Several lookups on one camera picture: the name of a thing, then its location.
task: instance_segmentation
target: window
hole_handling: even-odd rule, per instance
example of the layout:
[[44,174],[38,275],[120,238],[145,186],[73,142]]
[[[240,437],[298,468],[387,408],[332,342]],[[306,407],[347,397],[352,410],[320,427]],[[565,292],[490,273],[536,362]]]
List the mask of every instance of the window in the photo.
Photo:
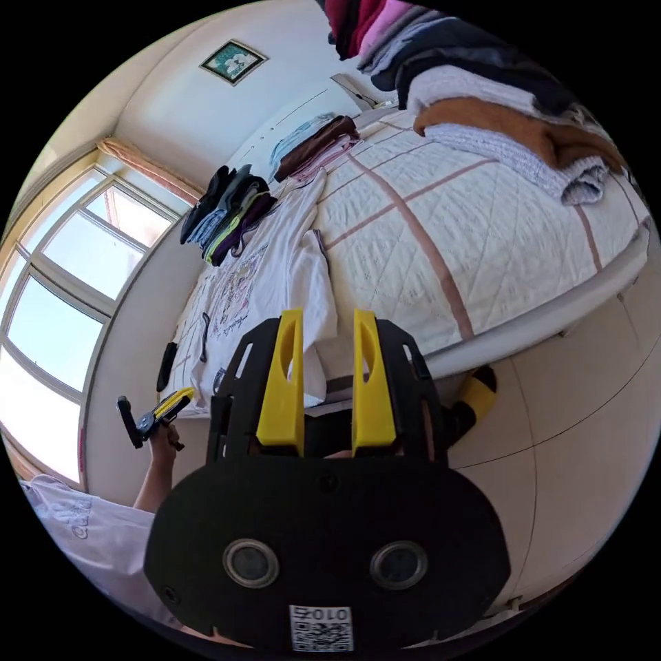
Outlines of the window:
[[0,430],[80,485],[78,437],[99,338],[176,215],[98,164],[41,210],[0,264]]

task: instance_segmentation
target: quilted bed cover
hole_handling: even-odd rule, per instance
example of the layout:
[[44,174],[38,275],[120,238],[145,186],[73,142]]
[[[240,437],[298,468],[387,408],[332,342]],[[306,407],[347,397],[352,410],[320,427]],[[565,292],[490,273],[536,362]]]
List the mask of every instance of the quilted bed cover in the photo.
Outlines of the quilted bed cover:
[[[586,282],[649,217],[624,176],[609,175],[596,204],[562,206],[504,165],[417,135],[414,119],[404,110],[366,127],[328,168],[313,223],[338,315],[337,337],[316,345],[327,381],[353,372],[355,308],[390,319],[430,355]],[[203,312],[195,298],[178,335]],[[189,382],[176,368],[164,394]]]

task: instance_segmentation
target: bed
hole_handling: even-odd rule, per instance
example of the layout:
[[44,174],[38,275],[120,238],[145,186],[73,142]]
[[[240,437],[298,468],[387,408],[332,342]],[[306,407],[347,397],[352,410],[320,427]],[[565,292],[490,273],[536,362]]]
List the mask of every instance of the bed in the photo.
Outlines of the bed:
[[[336,92],[324,111],[332,101],[331,109],[350,114],[351,101]],[[272,146],[316,113],[311,105],[292,112],[292,104],[282,132],[268,140],[258,132],[230,167],[251,162],[257,174],[266,171]],[[327,402],[350,398],[355,308],[411,333],[440,379],[570,327],[634,281],[647,261],[649,212],[625,176],[609,176],[600,202],[564,207],[506,166],[418,136],[408,111],[353,116],[361,142],[328,168],[313,222],[338,318],[337,336],[315,345]],[[269,218],[286,221],[277,210]],[[204,267],[180,317],[164,395],[190,383],[198,357],[182,340],[203,332],[198,294],[210,277]]]

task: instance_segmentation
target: framed picture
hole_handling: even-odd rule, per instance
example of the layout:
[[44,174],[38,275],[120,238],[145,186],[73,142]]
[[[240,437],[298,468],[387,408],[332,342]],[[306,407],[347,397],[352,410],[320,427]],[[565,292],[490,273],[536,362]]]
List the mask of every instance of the framed picture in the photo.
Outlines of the framed picture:
[[236,85],[268,59],[252,48],[232,39],[219,48],[200,67],[216,74],[230,85]]

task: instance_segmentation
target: window frame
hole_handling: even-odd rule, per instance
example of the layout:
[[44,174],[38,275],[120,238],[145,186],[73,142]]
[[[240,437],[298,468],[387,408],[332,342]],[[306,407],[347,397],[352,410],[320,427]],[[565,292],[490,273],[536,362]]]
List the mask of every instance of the window frame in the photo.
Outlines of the window frame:
[[[26,234],[35,228],[40,220],[45,219],[48,216],[49,209],[53,209],[57,206],[58,199],[61,199],[62,196],[66,195],[68,191],[75,189],[75,187],[80,184],[81,180],[85,177],[88,177],[93,171],[97,171],[103,177],[103,179],[96,186],[90,189],[89,192],[81,196],[74,204],[66,209],[44,234],[44,236],[39,240],[39,243],[34,247],[34,249],[32,251],[28,251],[23,245],[25,242]],[[168,227],[166,227],[161,236],[154,242],[152,246],[147,246],[137,241],[133,237],[128,236],[119,228],[111,225],[104,219],[97,216],[94,212],[85,208],[86,205],[91,203],[96,197],[112,187],[116,188],[129,198],[134,199],[138,204],[141,204],[142,206],[150,209],[168,221]],[[119,291],[116,299],[114,300],[97,291],[94,287],[86,284],[83,280],[80,280],[76,276],[72,275],[64,268],[46,257],[46,255],[43,253],[43,250],[57,234],[59,229],[63,227],[63,225],[75,213],[80,213],[83,217],[94,223],[96,226],[100,227],[104,231],[118,238],[120,241],[139,250],[142,253],[138,264],[135,266],[131,275],[127,278],[126,282],[122,286],[122,289]],[[6,450],[8,451],[10,458],[14,457],[13,461],[21,468],[21,473],[25,473],[26,475],[38,473],[49,474],[59,480],[62,480],[62,482],[68,484],[74,489],[82,489],[83,491],[87,491],[86,475],[85,471],[82,470],[84,469],[84,461],[81,457],[81,454],[84,457],[85,453],[84,434],[87,417],[87,400],[89,399],[90,386],[92,385],[94,374],[96,372],[98,358],[100,356],[103,345],[105,344],[106,334],[112,325],[114,314],[118,307],[121,305],[126,291],[132,286],[135,277],[139,275],[145,260],[149,258],[152,250],[154,250],[160,244],[160,241],[172,230],[173,226],[179,221],[179,219],[180,215],[175,211],[165,206],[163,203],[153,199],[151,196],[142,192],[137,186],[124,181],[120,176],[114,172],[109,171],[107,168],[94,161],[86,166],[83,171],[80,171],[79,174],[70,179],[61,188],[60,191],[51,196],[47,203],[41,205],[41,208],[36,213],[32,214],[32,218],[30,218],[25,226],[21,228],[20,232],[15,236],[15,238],[10,238],[10,236],[5,237],[5,240],[11,242],[12,245],[8,250],[7,258],[3,260],[2,264],[0,264],[0,276],[2,276],[5,273],[5,270],[9,267],[9,263],[14,251],[16,251],[25,260],[25,264],[21,268],[12,291],[8,297],[6,309],[0,316],[0,346],[2,346],[4,351],[7,351],[11,359],[13,359],[21,369],[26,371],[27,374],[35,378],[38,382],[49,388],[51,391],[62,397],[65,397],[66,399],[77,404],[79,407],[78,439],[76,440],[78,454],[78,481],[72,480],[59,474],[57,471],[53,470],[33,454],[28,452],[21,445],[20,441],[12,436],[9,430],[2,424],[2,421],[0,421],[0,432],[4,438],[4,445]],[[51,294],[59,297],[65,303],[71,305],[74,309],[78,310],[82,314],[90,316],[92,319],[95,319],[101,323],[101,329],[94,345],[92,355],[90,356],[90,362],[87,366],[87,372],[85,374],[82,390],[77,390],[63,383],[49,372],[36,365],[34,362],[32,362],[32,360],[30,360],[30,358],[24,355],[8,337],[9,327],[11,325],[16,306],[20,300],[25,285],[28,283],[30,278],[34,278]]]

